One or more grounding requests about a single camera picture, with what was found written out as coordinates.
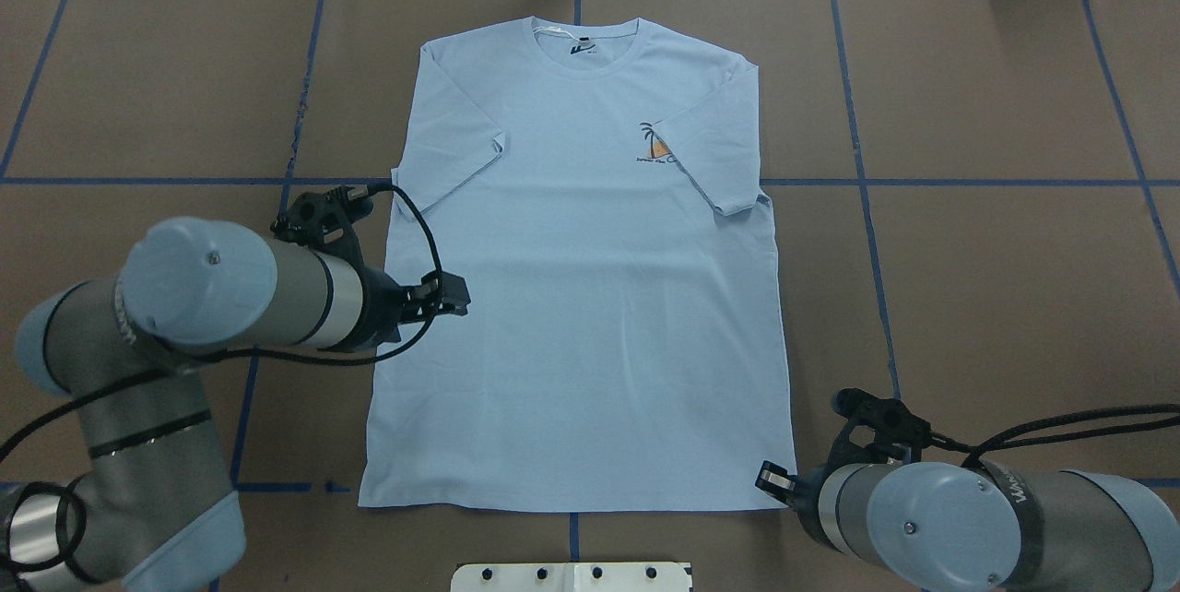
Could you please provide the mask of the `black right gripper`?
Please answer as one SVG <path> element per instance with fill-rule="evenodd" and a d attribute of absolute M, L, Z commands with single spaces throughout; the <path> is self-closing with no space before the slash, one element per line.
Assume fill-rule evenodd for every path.
<path fill-rule="evenodd" d="M 820 492 L 825 473 L 792 474 L 771 460 L 763 460 L 755 479 L 755 487 L 763 492 L 785 492 L 784 504 L 796 513 L 805 528 L 821 528 Z"/>

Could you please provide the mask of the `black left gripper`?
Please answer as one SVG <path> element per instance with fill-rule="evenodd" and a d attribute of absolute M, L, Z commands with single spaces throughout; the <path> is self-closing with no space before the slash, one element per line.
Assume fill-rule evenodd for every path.
<path fill-rule="evenodd" d="M 425 324 L 432 316 L 468 314 L 468 287 L 455 274 L 427 272 L 417 285 L 401 285 L 387 272 L 366 267 L 360 277 L 365 302 L 358 320 L 358 349 L 399 343 L 401 325 Z"/>

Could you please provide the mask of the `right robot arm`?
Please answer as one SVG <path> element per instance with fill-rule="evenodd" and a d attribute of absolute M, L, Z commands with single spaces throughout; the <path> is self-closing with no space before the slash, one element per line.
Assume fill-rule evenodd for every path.
<path fill-rule="evenodd" d="M 826 550 L 926 591 L 1172 591 L 1176 517 L 1150 487 L 1087 471 L 940 462 L 763 462 L 759 491 Z"/>

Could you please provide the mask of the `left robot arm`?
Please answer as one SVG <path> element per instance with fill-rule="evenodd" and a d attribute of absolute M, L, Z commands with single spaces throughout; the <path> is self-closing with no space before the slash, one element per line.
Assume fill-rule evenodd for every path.
<path fill-rule="evenodd" d="M 240 563 L 247 537 L 199 373 L 240 356 L 368 366 L 466 314 L 468 289 L 434 267 L 413 287 L 365 264 L 348 222 L 281 217 L 271 235 L 219 219 L 152 226 L 122 272 L 39 303 L 14 338 L 33 384 L 66 399 L 4 443 L 77 414 L 91 469 L 4 492 L 4 590 L 197 591 Z"/>

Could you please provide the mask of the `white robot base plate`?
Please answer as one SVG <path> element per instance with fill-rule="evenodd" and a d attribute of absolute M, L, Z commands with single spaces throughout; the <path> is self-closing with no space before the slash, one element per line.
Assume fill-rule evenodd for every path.
<path fill-rule="evenodd" d="M 689 563 L 468 563 L 451 591 L 694 591 Z"/>

